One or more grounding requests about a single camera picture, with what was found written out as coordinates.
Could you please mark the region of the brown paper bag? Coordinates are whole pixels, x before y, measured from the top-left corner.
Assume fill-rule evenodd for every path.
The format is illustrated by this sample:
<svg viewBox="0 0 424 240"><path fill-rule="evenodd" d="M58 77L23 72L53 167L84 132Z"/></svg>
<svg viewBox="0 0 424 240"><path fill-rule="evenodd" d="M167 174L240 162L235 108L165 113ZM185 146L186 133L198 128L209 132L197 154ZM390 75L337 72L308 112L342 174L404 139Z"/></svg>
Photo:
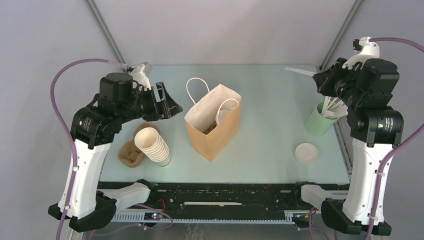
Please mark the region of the brown paper bag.
<svg viewBox="0 0 424 240"><path fill-rule="evenodd" d="M198 101L189 91L192 80L200 80L206 86L207 93ZM210 89L200 77L188 79L185 88L193 103L184 116L191 146L211 162L238 133L242 96L223 84Z"/></svg>

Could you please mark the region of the brown pulp carrier piece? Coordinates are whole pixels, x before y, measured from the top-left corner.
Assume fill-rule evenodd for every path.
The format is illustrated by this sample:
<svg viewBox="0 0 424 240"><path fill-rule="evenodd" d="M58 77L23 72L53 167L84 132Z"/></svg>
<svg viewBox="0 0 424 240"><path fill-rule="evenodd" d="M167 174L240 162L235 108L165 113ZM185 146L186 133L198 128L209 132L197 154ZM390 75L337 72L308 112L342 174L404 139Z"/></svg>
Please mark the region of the brown pulp carrier piece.
<svg viewBox="0 0 424 240"><path fill-rule="evenodd" d="M216 121L213 121L206 130L203 131L203 134L208 135L211 131L213 131L217 127Z"/></svg>

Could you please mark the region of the white plastic cup lid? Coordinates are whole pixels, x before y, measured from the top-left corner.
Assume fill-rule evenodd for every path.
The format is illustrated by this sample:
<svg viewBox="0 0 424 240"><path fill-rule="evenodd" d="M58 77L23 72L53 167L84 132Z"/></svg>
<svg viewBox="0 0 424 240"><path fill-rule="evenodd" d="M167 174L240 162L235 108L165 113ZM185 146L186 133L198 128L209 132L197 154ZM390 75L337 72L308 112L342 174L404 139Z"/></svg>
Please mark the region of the white plastic cup lid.
<svg viewBox="0 0 424 240"><path fill-rule="evenodd" d="M215 117L216 123L219 125L230 112L231 112L231 110L229 110L229 109L219 110L216 117Z"/></svg>

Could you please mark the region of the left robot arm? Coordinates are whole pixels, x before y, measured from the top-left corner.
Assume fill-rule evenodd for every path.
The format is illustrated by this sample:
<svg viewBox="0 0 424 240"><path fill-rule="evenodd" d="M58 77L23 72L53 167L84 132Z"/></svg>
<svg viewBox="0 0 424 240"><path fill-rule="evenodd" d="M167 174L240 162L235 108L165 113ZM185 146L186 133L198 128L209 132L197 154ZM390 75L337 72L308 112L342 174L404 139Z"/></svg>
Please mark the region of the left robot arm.
<svg viewBox="0 0 424 240"><path fill-rule="evenodd" d="M48 208L48 214L57 220L68 219L71 229L84 233L104 228L117 212L129 207L156 206L158 194L151 190L153 183L140 179L123 188L98 189L101 170L123 124L137 119L170 119L182 111L163 82L148 89L128 73L109 73L101 78L99 93L73 117L68 132L72 160L67 187L61 200Z"/></svg>

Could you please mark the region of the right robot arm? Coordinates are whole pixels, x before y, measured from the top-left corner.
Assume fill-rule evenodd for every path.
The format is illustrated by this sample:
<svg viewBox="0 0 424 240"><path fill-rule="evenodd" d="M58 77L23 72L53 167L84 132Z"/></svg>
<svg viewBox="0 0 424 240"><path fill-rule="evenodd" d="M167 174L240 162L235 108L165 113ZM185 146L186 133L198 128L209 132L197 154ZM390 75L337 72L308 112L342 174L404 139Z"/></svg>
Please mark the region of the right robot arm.
<svg viewBox="0 0 424 240"><path fill-rule="evenodd" d="M401 144L404 128L402 114L389 102L400 75L397 65L384 59L370 58L352 68L346 67L347 62L339 58L313 75L319 94L336 97L347 106L354 150L347 197L336 199L317 184L304 183L290 201L297 209L308 205L319 209L324 224L335 231L389 236L392 227L383 214L389 153Z"/></svg>

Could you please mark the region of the single white straw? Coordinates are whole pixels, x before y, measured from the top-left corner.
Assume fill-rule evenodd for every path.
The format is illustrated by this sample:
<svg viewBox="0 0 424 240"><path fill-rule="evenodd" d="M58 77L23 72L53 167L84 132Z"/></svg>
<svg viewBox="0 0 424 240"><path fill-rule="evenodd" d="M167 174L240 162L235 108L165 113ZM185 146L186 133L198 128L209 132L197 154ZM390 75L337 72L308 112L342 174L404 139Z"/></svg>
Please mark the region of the single white straw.
<svg viewBox="0 0 424 240"><path fill-rule="evenodd" d="M303 70L303 69L298 69L298 68L293 68L293 67L285 67L284 70L294 72L294 73L299 73L299 74L310 76L310 77L312 77L316 74L313 71L308 71L308 70Z"/></svg>

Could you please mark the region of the stack of white paper cups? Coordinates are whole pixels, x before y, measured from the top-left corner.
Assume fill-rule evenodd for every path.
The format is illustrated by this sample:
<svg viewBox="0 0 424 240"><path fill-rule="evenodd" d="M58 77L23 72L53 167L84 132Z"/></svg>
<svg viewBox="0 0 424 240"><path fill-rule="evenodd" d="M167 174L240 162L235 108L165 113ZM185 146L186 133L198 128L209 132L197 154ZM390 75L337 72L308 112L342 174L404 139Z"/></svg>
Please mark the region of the stack of white paper cups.
<svg viewBox="0 0 424 240"><path fill-rule="evenodd" d="M170 149L153 127L146 127L137 132L134 137L135 146L152 162L160 167L166 167L171 162Z"/></svg>

